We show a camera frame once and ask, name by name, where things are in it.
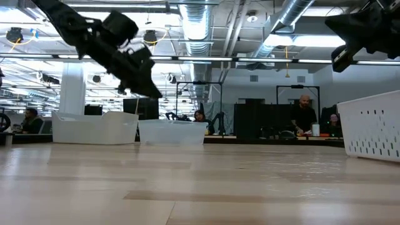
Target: white plastic bin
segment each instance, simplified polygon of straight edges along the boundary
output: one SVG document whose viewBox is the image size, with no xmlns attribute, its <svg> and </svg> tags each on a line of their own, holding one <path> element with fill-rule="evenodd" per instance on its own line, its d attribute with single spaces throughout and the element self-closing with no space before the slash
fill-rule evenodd
<svg viewBox="0 0 400 225">
<path fill-rule="evenodd" d="M 139 121 L 141 144 L 200 145 L 204 142 L 206 122 L 150 119 Z"/>
<path fill-rule="evenodd" d="M 138 115 L 106 112 L 103 116 L 52 113 L 52 139 L 71 144 L 132 144 Z"/>
<path fill-rule="evenodd" d="M 349 156 L 400 162 L 400 91 L 337 105 Z"/>
</svg>

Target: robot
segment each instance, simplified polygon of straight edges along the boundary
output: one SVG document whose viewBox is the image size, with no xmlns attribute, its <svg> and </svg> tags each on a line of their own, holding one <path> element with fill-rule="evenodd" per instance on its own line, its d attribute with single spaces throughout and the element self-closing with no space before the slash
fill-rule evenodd
<svg viewBox="0 0 400 225">
<path fill-rule="evenodd" d="M 126 46 L 138 33 L 136 23 L 117 11 L 101 22 L 86 18 L 58 0 L 31 0 L 41 9 L 62 39 L 74 46 L 79 59 L 89 55 L 115 75 L 120 89 L 129 88 L 132 93 L 150 98 L 161 98 L 162 94 L 151 80 L 154 61 L 147 46 L 138 51 L 119 48 Z"/>
<path fill-rule="evenodd" d="M 346 42 L 332 52 L 333 71 L 343 72 L 356 64 L 353 56 L 362 48 L 369 54 L 400 56 L 400 0 L 370 0 L 359 12 L 329 16 L 325 24 Z"/>
</svg>

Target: man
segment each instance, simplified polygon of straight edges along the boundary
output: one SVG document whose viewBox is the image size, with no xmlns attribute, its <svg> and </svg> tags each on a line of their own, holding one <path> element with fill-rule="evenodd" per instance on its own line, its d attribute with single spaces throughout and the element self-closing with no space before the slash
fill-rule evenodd
<svg viewBox="0 0 400 225">
<path fill-rule="evenodd" d="M 311 130 L 311 126 L 317 122 L 314 109 L 309 107 L 310 96 L 302 95 L 298 105 L 293 106 L 291 121 L 295 125 L 297 133 L 302 135 Z"/>
<path fill-rule="evenodd" d="M 42 124 L 43 120 L 38 117 L 36 109 L 29 108 L 25 110 L 25 120 L 22 122 L 23 134 L 39 134 Z"/>
</svg>

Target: exposed ceiling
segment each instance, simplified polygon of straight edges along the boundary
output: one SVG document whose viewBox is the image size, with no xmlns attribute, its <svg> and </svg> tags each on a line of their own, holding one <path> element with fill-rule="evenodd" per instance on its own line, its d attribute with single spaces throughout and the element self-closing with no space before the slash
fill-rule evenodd
<svg viewBox="0 0 400 225">
<path fill-rule="evenodd" d="M 104 20 L 112 9 L 124 12 L 129 18 L 136 22 L 140 28 L 140 32 L 134 41 L 143 40 L 146 30 L 155 30 L 156 36 L 160 40 L 157 45 L 150 45 L 149 48 L 153 55 L 157 56 L 183 56 L 187 54 L 185 45 L 184 31 L 182 29 L 182 17 L 179 14 L 178 5 L 176 3 L 184 2 L 170 1 L 171 13 L 166 14 L 157 11 L 153 6 L 162 6 L 164 1 L 97 1 L 97 0 L 80 0 L 68 1 L 64 3 L 70 4 L 85 17 Z M 113 5 L 104 5 L 104 3 L 113 3 Z M 210 56 L 220 56 L 223 53 L 224 42 L 227 37 L 228 27 L 231 20 L 236 19 L 238 23 L 241 16 L 243 3 L 239 7 L 239 13 L 236 18 L 232 18 L 235 0 L 225 1 L 208 1 L 208 4 L 215 4 L 212 7 L 210 37 L 207 42 L 211 45 Z M 17 7 L 17 1 L 7 0 L 0 3 L 0 53 L 19 53 L 19 54 L 75 54 L 73 47 L 68 46 L 53 28 L 53 26 L 44 21 L 44 17 L 38 10 L 31 8 Z M 251 1 L 247 12 L 251 12 L 252 16 L 256 16 L 257 20 L 249 22 L 248 16 L 244 20 L 238 40 L 233 49 L 233 54 L 249 54 L 254 52 L 263 42 L 265 38 L 264 27 L 268 16 L 278 13 L 281 10 L 283 1 Z M 360 1 L 333 1 L 333 0 L 317 0 L 303 14 L 296 23 L 293 36 L 303 35 L 330 35 L 333 33 L 324 25 L 324 17 L 351 12 L 360 6 Z M 148 8 L 148 11 L 138 12 L 139 8 Z M 9 42 L 5 35 L 11 27 L 22 28 L 24 41 L 22 44 L 14 46 Z M 32 30 L 37 32 L 37 38 L 34 38 Z M 293 46 L 287 48 L 275 48 L 272 54 L 275 58 L 303 58 L 303 59 L 330 59 L 331 52 L 334 47 L 316 47 L 316 46 Z M 359 52 L 356 59 L 386 59 L 384 54 L 367 54 L 365 51 Z M 106 74 L 105 69 L 95 62 L 83 62 L 85 73 L 88 75 L 88 84 L 86 92 L 86 102 L 89 104 L 101 104 L 104 110 L 121 110 L 122 99 L 132 97 L 128 94 L 122 96 L 114 90 L 119 81 L 110 74 Z M 212 79 L 216 79 L 220 73 L 220 64 L 212 65 Z M 231 72 L 226 79 L 227 85 L 242 84 L 240 73 L 243 69 L 235 69 L 235 65 L 231 65 Z M 36 106 L 42 113 L 46 114 L 52 109 L 57 109 L 59 102 L 60 86 L 52 85 L 47 88 L 48 84 L 38 79 L 38 72 L 50 75 L 62 82 L 63 62 L 62 61 L 28 61 L 25 59 L 4 59 L 1 63 L 3 73 L 3 86 L 22 86 L 22 88 L 2 89 L 2 99 L 0 105 L 6 109 L 20 111 L 26 106 Z M 277 73 L 286 69 L 285 64 L 275 64 L 269 69 L 277 71 Z M 300 71 L 301 74 L 312 74 L 321 69 L 320 65 L 290 65 L 290 69 Z M 101 82 L 94 82 L 93 76 L 101 77 Z M 160 101 L 161 112 L 166 113 L 172 111 L 175 106 L 172 104 L 175 98 L 176 85 L 169 83 L 168 77 L 172 75 L 178 81 L 192 81 L 190 64 L 156 64 L 152 70 L 152 79 L 160 88 L 166 97 Z M 271 84 L 271 79 L 260 80 L 258 85 Z M 196 103 L 193 101 L 193 92 L 191 88 L 185 87 L 182 95 L 179 97 L 179 109 L 182 113 L 191 114 Z"/>
</svg>

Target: white pillar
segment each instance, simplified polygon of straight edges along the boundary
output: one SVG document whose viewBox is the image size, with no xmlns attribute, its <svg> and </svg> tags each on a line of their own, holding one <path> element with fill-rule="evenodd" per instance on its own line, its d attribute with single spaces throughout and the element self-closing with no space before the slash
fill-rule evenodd
<svg viewBox="0 0 400 225">
<path fill-rule="evenodd" d="M 59 112 L 83 115 L 85 95 L 86 75 L 83 64 L 65 62 L 62 70 Z"/>
</svg>

